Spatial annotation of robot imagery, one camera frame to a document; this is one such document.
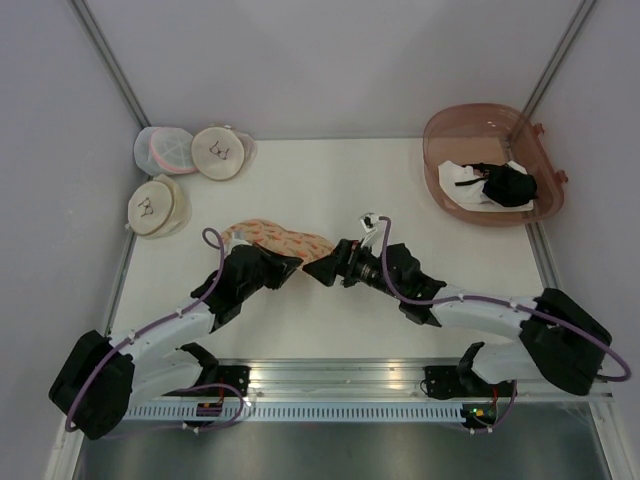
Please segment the orange floral mesh laundry bag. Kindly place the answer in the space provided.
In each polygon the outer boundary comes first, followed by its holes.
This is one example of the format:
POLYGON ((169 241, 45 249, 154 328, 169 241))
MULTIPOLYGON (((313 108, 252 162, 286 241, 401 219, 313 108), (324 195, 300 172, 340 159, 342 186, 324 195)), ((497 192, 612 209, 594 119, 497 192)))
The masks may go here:
POLYGON ((320 235, 288 230, 269 220, 250 219, 235 223, 221 233, 226 259, 236 251, 236 248, 231 249, 235 234, 276 254, 299 257, 302 265, 330 255, 335 248, 331 241, 320 235))

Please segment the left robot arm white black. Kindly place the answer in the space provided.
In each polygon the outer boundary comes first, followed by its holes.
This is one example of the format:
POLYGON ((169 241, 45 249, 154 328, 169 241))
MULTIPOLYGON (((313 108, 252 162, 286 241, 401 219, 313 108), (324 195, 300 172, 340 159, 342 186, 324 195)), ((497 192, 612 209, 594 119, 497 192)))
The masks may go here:
POLYGON ((237 244, 172 313, 137 330, 83 334, 49 390, 66 416, 65 430, 97 440, 138 404, 173 391, 212 393, 215 362, 196 340, 229 323, 260 289, 279 289, 302 263, 258 244, 237 244))

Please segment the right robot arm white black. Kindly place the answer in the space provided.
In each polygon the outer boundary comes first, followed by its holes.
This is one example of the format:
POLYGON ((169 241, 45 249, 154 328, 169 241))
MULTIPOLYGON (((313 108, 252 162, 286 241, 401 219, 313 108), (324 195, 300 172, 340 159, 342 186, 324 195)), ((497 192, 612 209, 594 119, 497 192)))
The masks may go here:
POLYGON ((604 360, 610 333, 563 291, 546 288, 534 297, 473 295, 422 272, 404 244, 375 256, 358 241, 343 240, 334 251, 304 266, 325 286, 363 283, 399 301, 412 322, 465 328, 505 338, 476 342, 456 366, 459 388, 478 395, 510 380, 541 380, 569 394, 587 395, 604 360))

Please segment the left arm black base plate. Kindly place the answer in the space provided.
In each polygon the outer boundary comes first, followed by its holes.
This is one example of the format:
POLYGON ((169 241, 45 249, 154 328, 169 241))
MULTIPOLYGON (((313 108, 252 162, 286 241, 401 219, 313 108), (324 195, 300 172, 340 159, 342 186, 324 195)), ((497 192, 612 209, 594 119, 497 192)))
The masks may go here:
POLYGON ((248 365, 218 365, 206 370, 196 381, 196 389, 172 391, 166 397, 245 397, 250 384, 248 365))

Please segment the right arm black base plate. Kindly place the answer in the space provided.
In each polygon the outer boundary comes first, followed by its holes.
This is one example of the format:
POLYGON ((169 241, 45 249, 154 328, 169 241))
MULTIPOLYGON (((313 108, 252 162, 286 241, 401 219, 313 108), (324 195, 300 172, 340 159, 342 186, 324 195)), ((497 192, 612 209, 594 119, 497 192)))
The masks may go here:
POLYGON ((432 365, 424 368, 424 386, 427 396, 437 400, 453 398, 510 397, 513 384, 502 381, 489 384, 470 370, 460 370, 453 365, 432 365))

